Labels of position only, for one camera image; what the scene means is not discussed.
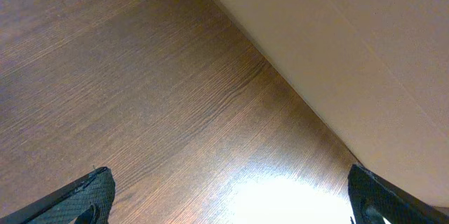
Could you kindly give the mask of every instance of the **wood grain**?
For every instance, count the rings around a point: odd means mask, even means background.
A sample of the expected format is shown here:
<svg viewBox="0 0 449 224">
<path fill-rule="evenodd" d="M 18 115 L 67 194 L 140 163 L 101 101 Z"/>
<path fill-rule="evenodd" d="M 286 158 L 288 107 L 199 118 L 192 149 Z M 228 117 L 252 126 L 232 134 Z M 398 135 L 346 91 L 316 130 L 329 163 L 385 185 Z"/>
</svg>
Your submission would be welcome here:
<svg viewBox="0 0 449 224">
<path fill-rule="evenodd" d="M 110 223 L 236 223 L 246 185 L 349 220 L 355 158 L 211 0 L 1 2 L 0 216 L 108 166 Z"/>
</svg>

